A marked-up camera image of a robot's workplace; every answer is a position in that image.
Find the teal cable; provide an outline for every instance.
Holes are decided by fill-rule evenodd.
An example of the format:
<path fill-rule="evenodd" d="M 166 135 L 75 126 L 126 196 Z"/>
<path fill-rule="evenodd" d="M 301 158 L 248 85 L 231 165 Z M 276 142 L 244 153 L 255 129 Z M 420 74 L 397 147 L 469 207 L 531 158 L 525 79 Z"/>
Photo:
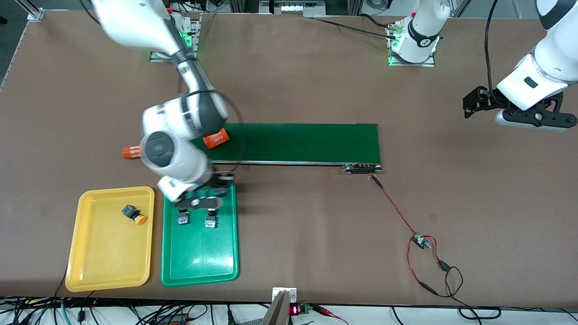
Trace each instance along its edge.
<path fill-rule="evenodd" d="M 66 309 L 64 308 L 64 299 L 62 299 L 62 301 L 60 302 L 60 308 L 62 308 L 62 314 L 64 315 L 66 325 L 72 325 L 71 320 L 68 319 L 68 315 L 66 314 Z"/>

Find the brown table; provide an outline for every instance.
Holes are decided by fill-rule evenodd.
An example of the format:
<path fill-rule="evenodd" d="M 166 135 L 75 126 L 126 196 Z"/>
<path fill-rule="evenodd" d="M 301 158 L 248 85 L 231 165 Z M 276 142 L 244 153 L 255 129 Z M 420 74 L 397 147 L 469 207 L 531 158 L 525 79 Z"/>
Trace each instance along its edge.
<path fill-rule="evenodd" d="M 366 19 L 338 20 L 379 32 Z M 378 123 L 381 182 L 461 269 L 460 299 L 576 308 L 578 131 L 500 127 L 492 112 L 463 118 L 462 97 L 486 84 L 484 24 L 450 19 L 436 68 L 408 68 L 387 66 L 378 37 L 290 15 L 219 14 L 199 57 L 246 121 Z M 535 20 L 492 22 L 495 82 L 543 35 Z M 113 43 L 83 12 L 29 25 L 0 93 L 0 294 L 54 293 L 83 192 L 155 186 L 155 174 L 120 154 L 140 141 L 142 111 L 176 96 L 177 72 L 147 56 Z M 577 113 L 577 103 L 574 87 L 565 110 Z M 268 301 L 273 286 L 295 286 L 314 302 L 454 304 L 414 281 L 410 232 L 366 176 L 245 167 L 237 184 L 237 280 L 163 287 L 157 191 L 149 281 L 95 296 Z M 443 291 L 431 252 L 412 250 L 412 262 Z"/>

